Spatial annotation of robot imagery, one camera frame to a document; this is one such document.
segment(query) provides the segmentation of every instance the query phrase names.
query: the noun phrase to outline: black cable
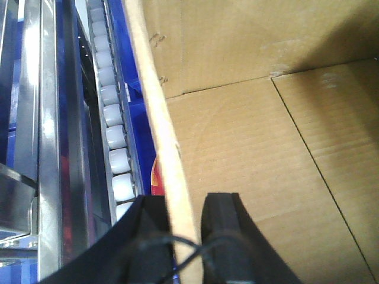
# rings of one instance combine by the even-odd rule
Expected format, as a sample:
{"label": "black cable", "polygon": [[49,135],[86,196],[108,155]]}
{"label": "black cable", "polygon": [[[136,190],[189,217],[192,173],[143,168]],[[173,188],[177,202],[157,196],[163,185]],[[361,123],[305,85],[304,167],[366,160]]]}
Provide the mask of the black cable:
{"label": "black cable", "polygon": [[225,283],[224,280],[218,277],[217,269],[214,266],[212,259],[207,259],[207,256],[208,252],[211,249],[226,242],[238,243],[244,249],[252,250],[250,243],[247,240],[245,240],[240,234],[228,231],[213,234],[202,246],[197,246],[195,251],[190,256],[188,256],[187,259],[185,259],[181,264],[179,264],[176,269],[174,269],[173,271],[165,275],[163,278],[161,278],[161,280],[157,282],[157,284],[164,284],[168,280],[172,279],[172,277],[175,274],[179,273],[181,270],[186,268],[198,256],[202,256],[204,263],[211,267],[211,271],[213,273],[214,279],[216,280],[216,283]]}

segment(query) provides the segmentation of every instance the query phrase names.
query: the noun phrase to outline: black wire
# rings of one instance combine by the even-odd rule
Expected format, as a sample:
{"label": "black wire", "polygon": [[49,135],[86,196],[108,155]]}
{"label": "black wire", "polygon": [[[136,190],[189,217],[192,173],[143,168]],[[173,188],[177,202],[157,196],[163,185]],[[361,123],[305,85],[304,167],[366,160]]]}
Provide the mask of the black wire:
{"label": "black wire", "polygon": [[159,279],[157,284],[164,284],[165,282],[172,280],[173,276],[185,269],[196,257],[201,256],[203,258],[204,265],[209,268],[209,272],[213,279],[217,283],[225,283],[220,279],[217,273],[217,268],[214,265],[213,259],[209,256],[208,252],[216,246],[224,243],[237,243],[244,249],[251,249],[249,242],[247,242],[240,234],[233,232],[222,232],[211,235],[203,245],[198,245],[191,240],[176,235],[170,235],[167,233],[156,233],[150,237],[138,238],[129,243],[123,248],[115,262],[115,270],[117,271],[117,279],[119,283],[123,282],[123,276],[125,276],[125,268],[130,265],[131,259],[135,253],[143,252],[154,246],[161,246],[165,244],[172,244],[174,242],[186,244],[194,249],[194,252],[189,255],[181,264],[167,273],[164,277]]}
{"label": "black wire", "polygon": [[210,271],[213,273],[213,279],[216,280],[216,283],[225,283],[225,281],[223,279],[220,279],[218,276],[217,269],[212,259],[207,259],[208,252],[213,249],[213,247],[219,246],[225,242],[237,243],[244,249],[252,249],[250,243],[247,242],[246,239],[244,239],[240,234],[228,231],[213,234],[202,246],[198,246],[190,256],[188,256],[181,264],[176,267],[176,269],[161,278],[157,284],[164,284],[168,280],[172,279],[175,274],[186,268],[198,256],[202,256],[204,263],[210,266]]}
{"label": "black wire", "polygon": [[193,241],[188,240],[183,237],[170,235],[167,233],[154,233],[150,237],[144,237],[144,238],[137,238],[131,243],[129,243],[127,246],[125,246],[120,253],[118,254],[116,261],[115,261],[115,270],[118,273],[117,279],[118,282],[121,283],[123,275],[124,275],[124,269],[130,264],[130,260],[133,258],[133,255],[139,252],[143,252],[151,247],[154,246],[161,246],[165,244],[172,244],[173,242],[178,242],[182,244],[186,244],[193,249],[199,248],[198,244],[195,244]]}

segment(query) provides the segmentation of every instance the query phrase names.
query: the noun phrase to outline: roller conveyor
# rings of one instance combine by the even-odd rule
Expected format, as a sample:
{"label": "roller conveyor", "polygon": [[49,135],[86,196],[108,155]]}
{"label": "roller conveyor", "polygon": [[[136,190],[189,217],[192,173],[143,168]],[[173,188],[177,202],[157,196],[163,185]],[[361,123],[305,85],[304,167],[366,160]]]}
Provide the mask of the roller conveyor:
{"label": "roller conveyor", "polygon": [[81,3],[25,0],[21,25],[24,3],[0,4],[0,283],[57,271],[147,189],[111,7]]}

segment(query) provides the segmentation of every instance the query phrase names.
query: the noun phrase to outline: stainless steel frame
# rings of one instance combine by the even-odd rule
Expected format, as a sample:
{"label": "stainless steel frame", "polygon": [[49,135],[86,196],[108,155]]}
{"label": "stainless steel frame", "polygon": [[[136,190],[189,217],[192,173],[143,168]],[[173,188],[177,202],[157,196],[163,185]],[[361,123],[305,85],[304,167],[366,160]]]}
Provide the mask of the stainless steel frame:
{"label": "stainless steel frame", "polygon": [[19,235],[31,231],[31,202],[37,185],[27,177],[0,164],[0,230]]}
{"label": "stainless steel frame", "polygon": [[[17,2],[0,1],[0,163],[7,159],[13,73],[10,70],[14,65],[14,57],[10,54],[14,49],[16,33],[12,29],[17,23]],[[137,193],[143,193],[107,1],[104,7],[135,188]],[[116,222],[103,104],[99,95],[93,97],[96,104],[87,104],[84,98],[78,34],[74,0],[25,0],[15,170],[0,164],[0,230],[14,235],[0,242],[3,247],[0,248],[0,262],[12,258],[13,254],[16,259],[35,258],[35,251],[20,254],[15,249],[35,250],[38,238],[39,279],[81,254],[99,237],[96,233],[104,233]],[[93,42],[92,29],[90,38]],[[94,47],[90,45],[90,48],[88,56],[94,56]],[[95,76],[91,80],[95,80],[95,91],[99,92],[101,85],[96,64],[94,69]],[[100,122],[100,129],[91,129],[94,118]],[[94,159],[89,153],[100,157]],[[99,170],[103,175],[105,172],[105,177],[94,179]],[[95,194],[102,191],[107,195],[107,200],[101,200],[106,206],[100,206],[100,211],[109,210],[105,215],[95,214],[92,189]],[[95,222],[103,228],[97,231]]]}
{"label": "stainless steel frame", "polygon": [[0,1],[0,163],[7,163],[18,1]]}
{"label": "stainless steel frame", "polygon": [[26,1],[14,169],[37,180],[41,1]]}

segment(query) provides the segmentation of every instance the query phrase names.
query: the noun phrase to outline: cardboard box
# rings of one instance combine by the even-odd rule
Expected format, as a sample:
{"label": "cardboard box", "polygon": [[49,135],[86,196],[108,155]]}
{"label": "cardboard box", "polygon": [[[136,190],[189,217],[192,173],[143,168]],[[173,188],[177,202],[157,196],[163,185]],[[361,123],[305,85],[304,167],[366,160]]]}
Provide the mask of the cardboard box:
{"label": "cardboard box", "polygon": [[196,240],[207,192],[239,192],[304,283],[377,283],[379,2],[125,8],[172,231]]}

